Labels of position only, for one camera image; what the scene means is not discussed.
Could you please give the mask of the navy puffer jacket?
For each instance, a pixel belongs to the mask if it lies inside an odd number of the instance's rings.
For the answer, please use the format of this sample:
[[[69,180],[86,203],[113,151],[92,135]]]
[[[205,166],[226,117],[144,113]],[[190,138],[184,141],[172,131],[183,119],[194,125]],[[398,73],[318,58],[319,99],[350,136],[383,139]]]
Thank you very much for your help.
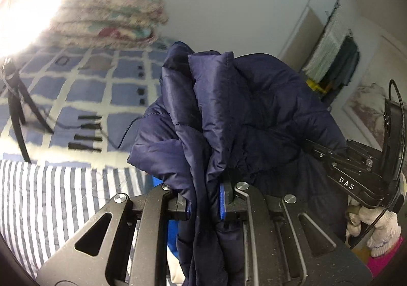
[[[346,140],[298,73],[271,55],[195,52],[175,42],[160,84],[128,162],[190,205],[177,233],[186,285],[243,283],[241,225],[219,218],[219,186],[227,179],[274,197],[295,195],[344,238],[347,196],[303,146],[313,141],[342,154]]]

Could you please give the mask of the dark green hanging cloth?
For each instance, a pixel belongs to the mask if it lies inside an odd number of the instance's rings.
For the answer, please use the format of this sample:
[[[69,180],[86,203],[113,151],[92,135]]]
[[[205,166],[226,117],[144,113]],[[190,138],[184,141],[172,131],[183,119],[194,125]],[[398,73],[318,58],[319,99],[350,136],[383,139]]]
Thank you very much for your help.
[[[320,87],[325,90],[322,96],[325,104],[330,105],[340,90],[351,82],[359,60],[358,45],[352,35],[347,35],[333,63],[319,83]]]

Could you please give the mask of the yellow box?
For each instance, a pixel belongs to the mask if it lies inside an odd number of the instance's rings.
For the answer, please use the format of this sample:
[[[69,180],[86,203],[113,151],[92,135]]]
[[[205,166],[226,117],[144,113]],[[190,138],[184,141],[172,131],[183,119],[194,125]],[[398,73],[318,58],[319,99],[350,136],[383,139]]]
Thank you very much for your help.
[[[312,79],[307,79],[306,83],[313,92],[315,92],[321,96],[324,96],[327,93],[325,89],[320,87],[320,85],[318,83],[314,82]]]

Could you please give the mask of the hanging white knitted cloth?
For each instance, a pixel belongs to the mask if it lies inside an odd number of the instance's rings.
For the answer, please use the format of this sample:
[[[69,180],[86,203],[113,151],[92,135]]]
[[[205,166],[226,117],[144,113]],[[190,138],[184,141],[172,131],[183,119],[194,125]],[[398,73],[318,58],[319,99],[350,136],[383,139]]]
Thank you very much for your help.
[[[317,83],[322,80],[339,53],[347,32],[348,26],[344,16],[341,13],[335,13],[304,69],[307,77]]]

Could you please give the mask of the striped blue white bedsheet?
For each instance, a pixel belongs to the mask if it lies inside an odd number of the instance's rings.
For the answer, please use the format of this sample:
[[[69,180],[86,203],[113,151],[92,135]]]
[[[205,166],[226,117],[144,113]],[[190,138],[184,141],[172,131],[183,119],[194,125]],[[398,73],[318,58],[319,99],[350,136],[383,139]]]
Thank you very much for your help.
[[[1,235],[27,273],[41,266],[118,193],[153,186],[134,167],[74,168],[1,161]]]

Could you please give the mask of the black tripod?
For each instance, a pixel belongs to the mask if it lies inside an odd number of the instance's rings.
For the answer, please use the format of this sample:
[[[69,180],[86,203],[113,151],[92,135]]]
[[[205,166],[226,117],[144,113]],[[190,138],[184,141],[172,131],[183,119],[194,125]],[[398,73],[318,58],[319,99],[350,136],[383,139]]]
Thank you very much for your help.
[[[24,161],[31,163],[21,129],[21,126],[26,124],[21,100],[24,100],[25,103],[27,103],[32,113],[37,117],[37,121],[44,127],[46,132],[53,134],[54,130],[48,125],[47,121],[37,108],[37,105],[32,100],[25,84],[19,76],[18,69],[10,58],[6,58],[2,65],[1,79],[6,85],[8,91],[8,108],[17,144]]]

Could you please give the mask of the folded floral quilt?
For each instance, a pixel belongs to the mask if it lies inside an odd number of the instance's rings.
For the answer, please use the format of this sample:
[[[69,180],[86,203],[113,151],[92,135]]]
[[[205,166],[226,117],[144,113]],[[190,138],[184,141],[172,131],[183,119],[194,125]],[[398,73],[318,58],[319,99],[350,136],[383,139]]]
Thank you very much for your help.
[[[143,48],[167,22],[164,0],[63,0],[41,36],[59,46]]]

